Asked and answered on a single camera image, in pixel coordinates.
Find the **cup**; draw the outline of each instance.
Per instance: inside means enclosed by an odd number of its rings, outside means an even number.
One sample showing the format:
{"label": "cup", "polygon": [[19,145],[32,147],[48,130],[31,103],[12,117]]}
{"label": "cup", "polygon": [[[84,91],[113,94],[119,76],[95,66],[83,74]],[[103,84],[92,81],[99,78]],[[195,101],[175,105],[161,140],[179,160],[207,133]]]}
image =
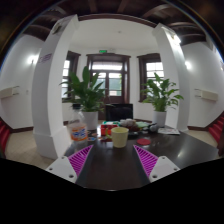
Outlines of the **cup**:
{"label": "cup", "polygon": [[123,148],[127,144],[128,129],[123,127],[116,127],[111,129],[112,142],[114,147]]}

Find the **paper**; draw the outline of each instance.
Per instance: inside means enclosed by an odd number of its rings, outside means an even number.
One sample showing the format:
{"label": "paper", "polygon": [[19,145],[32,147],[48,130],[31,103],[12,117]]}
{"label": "paper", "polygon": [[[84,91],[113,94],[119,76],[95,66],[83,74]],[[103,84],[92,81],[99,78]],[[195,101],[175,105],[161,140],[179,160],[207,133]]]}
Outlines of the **paper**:
{"label": "paper", "polygon": [[165,135],[179,135],[180,132],[173,128],[159,128],[158,133]]}

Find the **floor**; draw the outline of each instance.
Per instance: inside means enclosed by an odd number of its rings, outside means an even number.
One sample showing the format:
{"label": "floor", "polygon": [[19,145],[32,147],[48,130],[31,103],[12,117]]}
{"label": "floor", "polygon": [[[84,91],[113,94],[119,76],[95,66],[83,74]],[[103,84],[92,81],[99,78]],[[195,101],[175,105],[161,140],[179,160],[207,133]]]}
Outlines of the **floor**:
{"label": "floor", "polygon": [[[209,145],[217,147],[216,141],[205,131],[189,130],[186,134],[191,135]],[[54,160],[40,156],[37,152],[33,131],[11,134],[6,147],[6,158],[16,162],[26,163],[46,169]]]}

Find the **table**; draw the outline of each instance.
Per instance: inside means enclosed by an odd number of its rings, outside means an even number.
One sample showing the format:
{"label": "table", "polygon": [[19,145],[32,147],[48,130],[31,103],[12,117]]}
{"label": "table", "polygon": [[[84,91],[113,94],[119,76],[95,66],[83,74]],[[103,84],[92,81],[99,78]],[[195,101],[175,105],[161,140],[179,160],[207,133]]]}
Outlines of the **table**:
{"label": "table", "polygon": [[[149,146],[137,144],[137,139],[128,139],[124,148],[114,148],[112,142],[87,142],[94,145],[76,184],[85,188],[100,190],[125,190],[143,187],[149,179],[138,159],[133,145],[138,145],[156,156],[166,156],[180,169],[190,165],[214,160],[218,149],[183,132],[180,135],[158,133],[140,134],[138,138],[148,137]],[[69,156],[81,148],[66,151]]]}

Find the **green plant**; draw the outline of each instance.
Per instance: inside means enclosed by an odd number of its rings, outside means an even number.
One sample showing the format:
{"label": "green plant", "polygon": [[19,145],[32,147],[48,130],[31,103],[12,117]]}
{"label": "green plant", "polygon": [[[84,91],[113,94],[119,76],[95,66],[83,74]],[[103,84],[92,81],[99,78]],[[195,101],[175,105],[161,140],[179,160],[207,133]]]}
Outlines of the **green plant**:
{"label": "green plant", "polygon": [[71,81],[62,82],[59,84],[68,84],[71,89],[71,91],[64,93],[71,93],[72,95],[71,99],[66,100],[66,102],[81,104],[82,111],[84,112],[103,111],[102,106],[104,106],[103,98],[105,97],[105,89],[100,89],[103,82],[95,85],[98,76],[99,73],[95,74],[92,77],[91,82],[89,69],[85,66],[82,73],[83,81],[80,82],[77,75],[74,72],[70,72],[69,77]]}
{"label": "green plant", "polygon": [[154,73],[155,79],[159,86],[157,86],[152,79],[149,79],[147,83],[143,84],[147,86],[146,89],[141,90],[144,95],[146,95],[146,99],[143,100],[143,103],[152,103],[155,111],[165,112],[167,107],[171,107],[171,105],[178,106],[178,100],[184,99],[181,95],[174,95],[171,98],[171,94],[178,91],[179,89],[170,89],[170,86],[175,86],[176,83],[170,82],[169,79],[161,79],[156,73]]}

